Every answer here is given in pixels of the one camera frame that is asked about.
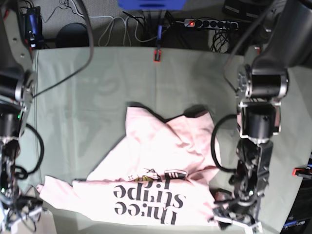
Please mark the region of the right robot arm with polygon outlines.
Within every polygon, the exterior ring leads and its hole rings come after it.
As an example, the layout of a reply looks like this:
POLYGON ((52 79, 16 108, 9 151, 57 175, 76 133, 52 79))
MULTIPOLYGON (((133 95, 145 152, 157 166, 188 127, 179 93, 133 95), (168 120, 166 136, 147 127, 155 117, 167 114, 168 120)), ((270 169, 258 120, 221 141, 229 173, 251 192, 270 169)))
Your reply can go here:
POLYGON ((44 143, 27 123, 36 78, 31 44, 24 36, 17 0, 0 2, 0 230, 14 232, 20 222, 38 222, 42 200, 23 194, 18 181, 36 173, 43 161, 44 143), (31 171, 16 164, 19 140, 29 129, 39 140, 38 161, 31 171))

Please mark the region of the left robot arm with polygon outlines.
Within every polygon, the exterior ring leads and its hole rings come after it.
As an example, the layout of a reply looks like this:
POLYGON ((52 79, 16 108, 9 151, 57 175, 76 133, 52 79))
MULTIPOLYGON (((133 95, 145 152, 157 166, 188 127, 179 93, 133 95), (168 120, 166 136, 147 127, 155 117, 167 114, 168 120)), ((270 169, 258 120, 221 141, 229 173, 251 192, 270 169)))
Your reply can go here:
POLYGON ((235 225, 247 234, 262 232, 258 220, 260 202, 269 184, 273 152, 272 136, 281 131, 281 100, 289 88, 288 69, 299 65, 312 46, 312 3, 289 0, 272 32, 265 50, 238 72, 235 89, 236 113, 218 121, 211 136, 211 154, 216 167, 230 173, 232 192, 215 202, 213 221, 221 230, 235 225), (236 147, 235 168, 223 167, 215 151, 219 127, 236 119, 240 140, 236 147))

